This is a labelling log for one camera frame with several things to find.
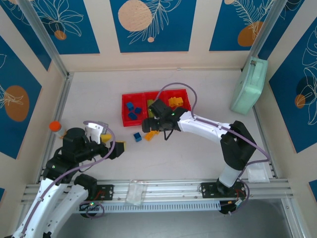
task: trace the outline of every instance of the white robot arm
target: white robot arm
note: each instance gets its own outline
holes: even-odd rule
[[[109,149],[100,142],[100,135],[106,132],[106,128],[99,124],[88,123],[86,131],[89,132],[88,135],[81,128],[72,128],[67,131],[63,138],[63,147],[56,150],[54,157],[47,162],[37,196],[12,238],[55,238],[71,214],[88,198],[88,195],[96,196],[94,193],[96,193],[97,180],[81,174],[75,179],[75,185],[72,186],[67,196],[56,207],[58,200],[77,171],[54,184],[43,196],[43,192],[61,174],[78,167],[80,162],[91,160],[96,155],[103,157],[108,153]],[[113,151],[111,158],[119,156],[116,153]]]
[[[152,111],[155,118],[148,118],[142,122],[143,132],[163,131],[165,140],[168,140],[174,130],[190,132],[221,146],[226,165],[217,181],[217,189],[221,195],[226,196],[253,155],[255,148],[227,132],[224,127],[255,143],[245,126],[239,121],[228,124],[205,119],[193,115],[182,107],[172,110],[160,99],[150,105],[149,110]]]

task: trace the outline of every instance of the blue block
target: blue block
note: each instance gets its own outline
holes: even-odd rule
[[[134,112],[135,112],[136,114],[140,114],[141,111],[142,111],[142,108],[136,108]]]
[[[128,116],[131,120],[136,120],[138,118],[134,113],[129,113]]]
[[[127,108],[129,109],[129,111],[133,111],[133,109],[134,109],[133,103],[129,102],[126,105],[127,105]]]
[[[135,133],[135,134],[133,134],[133,136],[134,136],[134,139],[136,142],[139,142],[142,140],[142,137],[139,133]]]

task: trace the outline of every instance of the cable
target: cable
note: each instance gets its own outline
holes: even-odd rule
[[[88,204],[88,203],[91,203],[91,201],[82,202],[82,203],[80,204],[80,206],[82,206],[82,205],[84,205],[84,204]],[[90,219],[98,219],[98,218],[100,218],[100,217],[103,217],[103,216],[105,215],[105,208],[104,208],[104,206],[103,206],[101,203],[99,203],[99,202],[94,202],[94,205],[95,205],[95,206],[98,206],[98,207],[101,207],[101,209],[103,210],[102,214],[99,215],[99,216],[90,216],[89,213],[88,213],[90,210],[87,209],[87,211],[86,211],[86,216],[89,217]]]
[[[91,169],[91,167],[92,167],[92,165],[85,170],[78,170],[78,172],[80,172],[80,173],[86,172],[87,170]]]
[[[186,84],[186,83],[175,82],[175,83],[169,83],[169,84],[165,85],[165,86],[162,87],[161,90],[158,92],[158,95],[157,95],[157,97],[156,97],[155,100],[157,100],[157,99],[159,98],[160,94],[162,93],[162,91],[163,91],[165,88],[167,88],[168,86],[171,86],[171,85],[183,85],[183,86],[185,86],[185,87],[188,87],[190,90],[192,90],[192,92],[193,92],[194,95],[195,95],[195,101],[194,101],[194,104],[193,104],[192,110],[191,110],[191,114],[192,114],[192,117],[193,117],[194,119],[196,119],[197,121],[200,121],[200,122],[209,124],[209,125],[213,125],[213,126],[215,126],[215,127],[219,127],[219,125],[216,124],[216,123],[213,123],[213,122],[211,122],[211,121],[203,120],[203,119],[197,117],[196,115],[194,115],[194,108],[195,108],[195,106],[196,106],[196,104],[197,104],[198,96],[197,96],[196,91],[195,91],[191,86],[189,86],[189,85]],[[245,206],[245,204],[249,201],[250,188],[249,188],[249,186],[248,186],[244,181],[242,181],[242,180],[240,179],[240,176],[244,173],[244,171],[246,170],[247,166],[252,165],[252,164],[257,164],[257,163],[269,162],[269,161],[271,161],[271,157],[270,157],[270,155],[269,155],[264,149],[262,149],[260,146],[256,145],[255,143],[253,143],[252,141],[250,141],[250,140],[247,139],[246,137],[240,135],[239,133],[236,133],[235,131],[233,131],[233,130],[231,130],[231,129],[228,129],[228,128],[224,127],[224,126],[221,127],[220,129],[224,129],[224,130],[228,131],[229,133],[234,134],[235,136],[237,136],[237,137],[243,139],[245,142],[249,143],[250,145],[252,145],[252,146],[255,147],[256,149],[258,149],[258,150],[259,150],[262,154],[264,154],[264,156],[266,157],[265,160],[257,160],[257,161],[248,162],[248,163],[245,165],[244,169],[241,171],[241,173],[240,173],[239,176],[238,176],[238,180],[239,180],[241,183],[243,183],[243,185],[247,188],[247,192],[248,192],[246,199],[245,199],[244,202],[240,205],[240,208],[242,208],[242,207]]]
[[[105,128],[108,127],[107,124],[105,124],[105,123],[103,123],[103,122],[101,122],[101,121],[98,121],[98,122],[97,122],[97,121],[92,121],[92,120],[86,120],[86,121],[84,121],[83,123],[84,123],[85,125],[87,125],[88,123],[95,123],[95,124],[100,125],[100,126],[103,126],[103,127],[105,127]],[[33,217],[33,215],[34,215],[36,209],[37,209],[38,206],[40,205],[40,202],[43,201],[45,195],[46,195],[47,192],[50,190],[50,188],[54,186],[54,184],[56,184],[57,182],[59,182],[60,180],[62,180],[63,177],[65,177],[66,175],[68,175],[68,174],[70,174],[70,173],[72,173],[72,172],[74,172],[74,171],[78,171],[78,170],[80,170],[80,169],[83,169],[83,168],[86,168],[86,167],[89,167],[89,166],[93,166],[93,165],[99,164],[100,162],[102,162],[103,160],[105,160],[105,159],[113,152],[114,146],[115,146],[115,136],[114,136],[114,133],[112,132],[112,130],[110,130],[109,128],[107,128],[107,129],[109,130],[110,134],[112,135],[112,140],[113,140],[113,144],[112,144],[112,146],[111,146],[109,152],[108,152],[104,157],[102,157],[101,159],[99,159],[98,161],[93,162],[93,163],[90,163],[90,164],[86,164],[86,165],[82,165],[82,166],[75,167],[75,168],[73,168],[73,169],[71,169],[71,170],[69,170],[69,171],[63,173],[63,174],[60,175],[57,179],[55,179],[55,180],[47,187],[47,189],[43,192],[43,194],[40,196],[39,201],[37,201],[37,203],[35,203],[35,206],[33,207],[33,209],[32,209],[32,211],[31,211],[31,213],[30,213],[28,219],[27,219],[26,222],[25,222],[24,228],[23,228],[23,230],[22,230],[22,234],[23,234],[23,235],[25,235],[25,231],[27,230],[28,225],[29,225],[29,223],[30,223],[30,221],[31,221],[31,219],[32,219],[32,217]]]
[[[203,122],[203,123],[207,123],[207,124],[213,125],[213,126],[215,126],[215,127],[219,127],[219,125],[216,124],[216,123],[214,123],[214,122],[203,120],[203,119],[197,117],[196,115],[194,115],[194,109],[195,109],[195,106],[196,106],[196,104],[197,104],[198,96],[197,96],[196,91],[195,91],[191,86],[189,86],[189,85],[186,84],[186,83],[175,82],[175,83],[169,83],[169,84],[165,85],[165,86],[162,87],[161,90],[158,92],[158,95],[157,95],[157,97],[155,98],[155,100],[157,100],[157,99],[159,98],[160,94],[162,93],[162,91],[163,91],[165,88],[167,88],[168,86],[171,86],[171,85],[178,85],[178,84],[179,84],[179,85],[183,85],[183,86],[185,86],[185,87],[188,87],[190,90],[192,90],[192,92],[193,92],[194,95],[195,95],[195,101],[194,101],[194,104],[193,104],[192,110],[191,110],[192,117],[193,117],[194,119],[196,119],[197,121],[200,121],[200,122]],[[249,143],[250,145],[252,145],[252,146],[255,147],[256,149],[258,149],[258,150],[259,150],[262,154],[264,154],[264,156],[266,157],[265,160],[257,160],[257,161],[252,161],[252,162],[247,163],[246,166],[245,166],[245,168],[242,170],[242,172],[241,172],[241,174],[240,174],[239,176],[241,176],[241,175],[243,174],[243,172],[245,171],[245,169],[246,169],[246,167],[247,167],[248,165],[256,164],[256,163],[262,163],[262,162],[269,162],[269,161],[271,160],[270,155],[269,155],[264,149],[262,149],[260,146],[256,145],[255,143],[253,143],[253,142],[250,141],[249,139],[245,138],[244,136],[240,135],[239,133],[236,133],[235,131],[233,131],[233,130],[231,130],[231,129],[228,129],[228,128],[226,128],[226,127],[221,127],[220,129],[224,129],[224,130],[226,130],[226,131],[228,131],[228,132],[234,134],[235,136],[237,136],[237,137],[243,139],[244,141],[246,141],[247,143]]]
[[[240,179],[240,178],[238,178],[238,180],[239,180],[241,183],[243,183],[244,187],[247,188],[247,197],[246,197],[246,199],[241,203],[241,205],[239,206],[239,209],[236,209],[235,211],[231,212],[232,214],[233,214],[233,213],[236,213],[236,212],[239,211],[241,208],[243,208],[243,207],[247,204],[247,202],[249,201],[249,197],[250,197],[250,188],[249,188],[249,186],[247,185],[247,183],[244,182],[244,181],[243,181],[242,179]]]

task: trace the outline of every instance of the mint green case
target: mint green case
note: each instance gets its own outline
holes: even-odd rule
[[[245,115],[253,107],[263,90],[266,70],[267,60],[250,58],[235,87],[230,105],[232,111]]]

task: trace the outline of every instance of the beige wall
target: beige wall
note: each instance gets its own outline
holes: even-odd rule
[[[317,17],[317,1],[305,0],[283,37],[268,58],[266,82],[294,48]],[[317,144],[296,154],[274,95],[267,83],[257,102],[259,116],[269,148],[283,178],[288,178],[300,211],[312,237],[317,237],[317,203],[308,182],[317,179]]]
[[[0,153],[0,187],[5,189],[0,207],[0,237],[4,237],[15,229],[25,185],[35,181],[64,79],[53,63],[48,72],[44,69],[1,7],[0,25],[1,37],[42,86],[18,159]]]

